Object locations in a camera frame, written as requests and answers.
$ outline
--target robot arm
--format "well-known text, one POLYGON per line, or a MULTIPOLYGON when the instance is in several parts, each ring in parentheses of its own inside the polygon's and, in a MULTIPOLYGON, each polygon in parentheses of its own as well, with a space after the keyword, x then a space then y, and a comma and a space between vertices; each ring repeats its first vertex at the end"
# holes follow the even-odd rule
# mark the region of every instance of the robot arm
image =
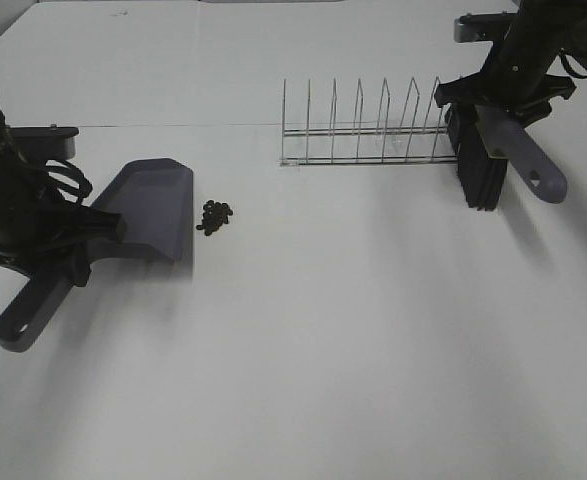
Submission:
POLYGON ((479 72, 440 85, 435 96, 451 105, 448 133, 470 207, 497 206, 509 161, 542 200, 566 197, 564 175, 524 128, 550 115, 550 99, 575 91, 569 77, 546 72, 586 15, 587 0, 524 0, 517 14, 456 20, 456 41, 493 42, 479 72))
POLYGON ((75 134, 77 129, 11 129, 0 110, 0 260, 27 275, 89 234, 115 235, 118 218, 107 219, 81 205, 91 184, 63 158, 72 155, 75 134), (58 165, 47 165, 50 160, 58 165), (77 187, 51 174, 71 179, 77 187), (62 192, 77 200, 67 200, 62 192), (99 225, 100 220, 106 223, 99 225))

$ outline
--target metal rack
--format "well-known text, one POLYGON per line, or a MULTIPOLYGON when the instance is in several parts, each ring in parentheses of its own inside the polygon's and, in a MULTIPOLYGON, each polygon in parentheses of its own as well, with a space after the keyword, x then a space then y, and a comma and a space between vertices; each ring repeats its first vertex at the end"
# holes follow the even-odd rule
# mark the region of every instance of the metal rack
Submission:
POLYGON ((287 124, 287 85, 282 95, 282 165, 427 165, 456 162, 448 142, 443 109, 437 123, 429 125, 434 109, 433 95, 440 83, 435 78, 423 122, 418 122, 422 97, 415 78, 411 78, 398 121, 391 117, 392 96, 385 78, 377 120, 363 122, 364 88, 358 79, 353 120, 338 122, 337 81, 333 80, 328 124, 311 126, 311 80, 307 84, 306 119, 295 126, 287 124))

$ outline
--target cable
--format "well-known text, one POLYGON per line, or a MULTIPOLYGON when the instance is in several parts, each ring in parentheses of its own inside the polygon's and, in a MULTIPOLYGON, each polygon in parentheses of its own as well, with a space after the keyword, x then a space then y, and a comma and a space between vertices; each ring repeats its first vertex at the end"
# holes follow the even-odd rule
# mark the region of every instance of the cable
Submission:
POLYGON ((578 80, 586 80, 587 79, 587 75, 576 72, 575 69, 571 66, 569 59, 567 57, 567 54, 564 50, 560 51, 559 57, 560 57, 560 62, 562 63, 562 66, 564 67, 564 70, 571 77, 577 78, 578 80))
POLYGON ((17 158, 20 160, 20 162, 18 163, 19 166, 21 166, 22 168, 26 168, 27 170, 43 173, 43 181, 49 187, 68 193, 69 195, 75 197, 76 204, 81 205, 84 199, 88 197, 93 191, 93 185, 91 185, 91 182, 89 182, 88 179, 84 176, 82 170, 73 165, 71 162, 67 160, 54 159, 49 161, 57 162, 60 165, 45 164, 42 167, 32 165, 29 163, 28 159, 24 155, 24 152, 22 152, 22 149, 17 144, 8 128, 4 129, 3 136, 6 144, 11 148, 13 153, 15 153, 17 158), (71 180, 72 182, 75 182, 77 184, 77 187, 62 182, 57 178, 53 178, 51 176, 52 173, 65 177, 71 180))

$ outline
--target gray plastic scoop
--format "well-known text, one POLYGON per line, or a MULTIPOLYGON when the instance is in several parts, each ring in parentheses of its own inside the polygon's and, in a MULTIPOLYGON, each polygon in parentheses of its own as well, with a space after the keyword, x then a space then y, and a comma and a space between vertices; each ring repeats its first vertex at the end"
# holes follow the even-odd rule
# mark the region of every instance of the gray plastic scoop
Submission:
MULTIPOLYGON (((193 230, 193 172, 168 158, 137 160, 120 173, 92 207, 123 216, 121 242, 87 242, 89 263, 104 258, 178 261, 190 255, 193 230)), ((46 264, 0 315, 0 345, 27 350, 53 317, 73 283, 57 264, 46 264)))
POLYGON ((478 129, 489 153, 506 156, 540 200, 562 203, 568 191, 566 177, 522 125, 498 108, 478 105, 477 114, 478 129))

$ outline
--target dustpan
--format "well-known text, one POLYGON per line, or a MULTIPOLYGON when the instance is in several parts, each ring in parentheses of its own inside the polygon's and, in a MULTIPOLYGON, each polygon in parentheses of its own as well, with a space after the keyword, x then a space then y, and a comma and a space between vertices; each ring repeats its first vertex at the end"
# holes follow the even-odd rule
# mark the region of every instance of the dustpan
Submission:
POLYGON ((122 216, 126 230, 121 241, 91 239, 63 264, 44 264, 0 315, 5 349, 23 352, 33 345, 74 286, 69 268, 88 269, 88 279, 88 265, 105 258, 176 262, 190 254, 193 172, 175 160, 126 164, 92 207, 122 216))

